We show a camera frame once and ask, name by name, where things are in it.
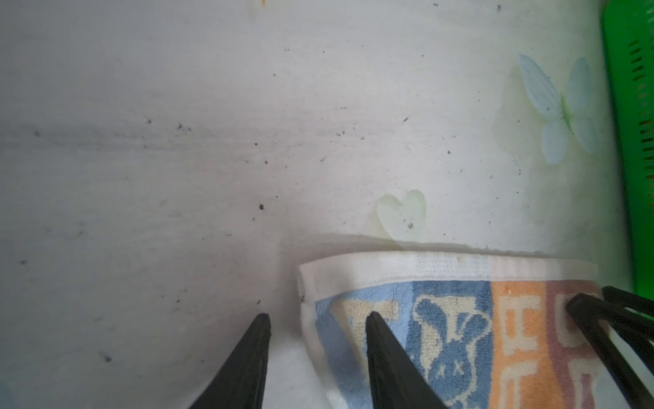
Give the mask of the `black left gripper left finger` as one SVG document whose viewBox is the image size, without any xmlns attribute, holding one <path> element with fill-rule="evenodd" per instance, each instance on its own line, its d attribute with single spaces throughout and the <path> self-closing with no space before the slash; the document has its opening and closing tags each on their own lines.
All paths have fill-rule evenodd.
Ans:
<svg viewBox="0 0 654 409">
<path fill-rule="evenodd" d="M 262 408 L 271 335 L 269 315 L 257 315 L 219 372 L 189 408 Z"/>
</svg>

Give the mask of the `printed cream towel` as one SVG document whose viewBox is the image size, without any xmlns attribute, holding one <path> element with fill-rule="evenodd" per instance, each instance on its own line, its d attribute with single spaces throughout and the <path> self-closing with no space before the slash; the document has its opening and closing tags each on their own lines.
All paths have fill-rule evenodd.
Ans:
<svg viewBox="0 0 654 409">
<path fill-rule="evenodd" d="M 446 408 L 630 407 L 566 311 L 603 298 L 588 262 L 362 252 L 301 265 L 301 327 L 335 408 L 374 408 L 365 322 L 376 311 Z"/>
</svg>

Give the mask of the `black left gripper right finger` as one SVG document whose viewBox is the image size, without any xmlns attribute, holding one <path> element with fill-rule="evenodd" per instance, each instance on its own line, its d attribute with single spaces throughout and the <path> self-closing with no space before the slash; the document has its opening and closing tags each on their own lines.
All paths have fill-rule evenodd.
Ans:
<svg viewBox="0 0 654 409">
<path fill-rule="evenodd" d="M 366 318 L 365 332 L 374 409 L 446 409 L 376 311 Z"/>
</svg>

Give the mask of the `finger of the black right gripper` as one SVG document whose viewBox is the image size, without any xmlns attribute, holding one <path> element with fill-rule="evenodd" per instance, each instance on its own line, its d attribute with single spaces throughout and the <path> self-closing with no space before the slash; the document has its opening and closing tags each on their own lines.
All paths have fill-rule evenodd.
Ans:
<svg viewBox="0 0 654 409">
<path fill-rule="evenodd" d="M 653 370 L 653 316 L 640 315 L 614 306 L 604 298 L 580 293 L 566 305 L 566 311 L 605 365 L 608 373 L 632 408 L 652 408 L 653 394 L 611 341 L 602 324 L 608 324 L 635 351 L 645 367 Z"/>
<path fill-rule="evenodd" d="M 631 309 L 640 315 L 653 316 L 654 302 L 648 298 L 640 297 L 613 286 L 603 287 L 602 295 L 605 301 L 614 306 Z"/>
</svg>

